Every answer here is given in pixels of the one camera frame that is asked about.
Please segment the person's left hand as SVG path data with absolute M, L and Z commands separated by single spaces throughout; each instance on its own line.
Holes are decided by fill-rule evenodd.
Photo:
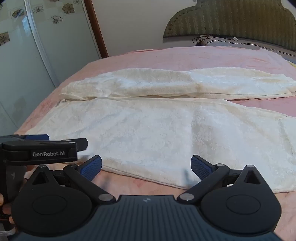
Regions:
M 35 166 L 26 166 L 27 170 L 26 172 L 30 172 L 34 170 Z M 25 183 L 27 182 L 27 178 L 23 178 L 22 185 L 20 185 L 20 190 L 23 188 Z M 13 218 L 11 216 L 11 203 L 4 203 L 4 196 L 1 194 L 1 225 L 3 225 L 3 230 L 11 229 L 10 226 L 14 225 Z

